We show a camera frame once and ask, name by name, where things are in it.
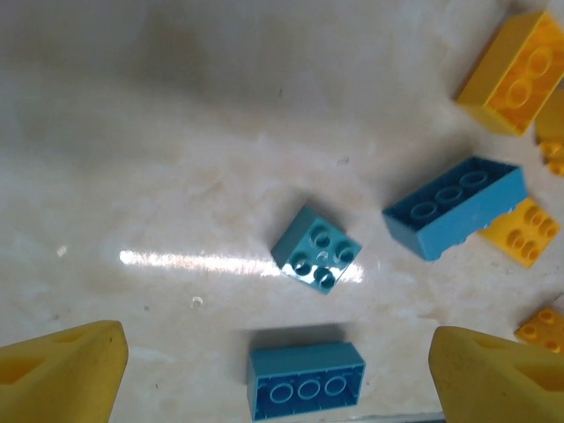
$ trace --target blue 2x2 lego brick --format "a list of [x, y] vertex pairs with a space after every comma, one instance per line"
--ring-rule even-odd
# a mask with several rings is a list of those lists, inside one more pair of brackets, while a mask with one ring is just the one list
[[304, 206], [271, 253], [283, 273], [326, 294], [360, 249], [358, 242]]
[[520, 167], [470, 157], [382, 214], [396, 241], [432, 261], [526, 197]]
[[253, 351], [247, 379], [252, 419], [356, 405], [364, 369], [351, 343]]

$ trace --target blue 2x3 lego brick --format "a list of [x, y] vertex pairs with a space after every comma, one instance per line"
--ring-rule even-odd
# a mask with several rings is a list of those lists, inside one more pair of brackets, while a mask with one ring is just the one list
[[526, 197], [520, 167], [470, 157], [382, 214], [396, 241], [432, 261]]
[[358, 242], [304, 206], [271, 253], [283, 273], [326, 294], [360, 249]]
[[247, 380], [252, 419], [356, 405], [365, 366], [351, 343], [253, 351]]

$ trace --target yellow 2x4 lego brick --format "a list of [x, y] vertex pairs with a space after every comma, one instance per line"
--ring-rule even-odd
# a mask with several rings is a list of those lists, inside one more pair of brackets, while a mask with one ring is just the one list
[[526, 344], [564, 354], [564, 316], [552, 308], [544, 308], [521, 326], [515, 336]]
[[564, 90], [551, 95], [537, 116], [538, 148], [548, 169], [564, 176]]
[[478, 233], [524, 267], [531, 267], [560, 231], [560, 225], [537, 203], [525, 198]]
[[490, 131], [521, 136], [564, 76], [564, 32], [546, 11], [508, 19], [456, 103]]

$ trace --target white marble surface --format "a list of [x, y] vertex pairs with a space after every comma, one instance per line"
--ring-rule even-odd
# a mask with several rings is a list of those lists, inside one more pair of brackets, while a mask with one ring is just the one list
[[[511, 338], [562, 289], [564, 236], [529, 271], [475, 235], [423, 263], [380, 212], [476, 152], [523, 164], [564, 222], [532, 133], [451, 101], [533, 5], [0, 1], [0, 344], [120, 320], [114, 422], [248, 421], [249, 345], [333, 338], [367, 361], [360, 405], [290, 420], [439, 411], [434, 329]], [[307, 199], [364, 246], [327, 297], [269, 255]]]

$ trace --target blue lego brick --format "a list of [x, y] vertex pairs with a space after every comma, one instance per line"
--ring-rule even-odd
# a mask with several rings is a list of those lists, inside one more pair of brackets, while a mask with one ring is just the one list
[[360, 249], [358, 242], [304, 206], [271, 253], [284, 274], [327, 294]]
[[382, 214], [396, 241], [432, 261], [526, 197], [520, 167], [470, 157]]
[[253, 351], [247, 378], [252, 419], [356, 405], [365, 366], [351, 343]]

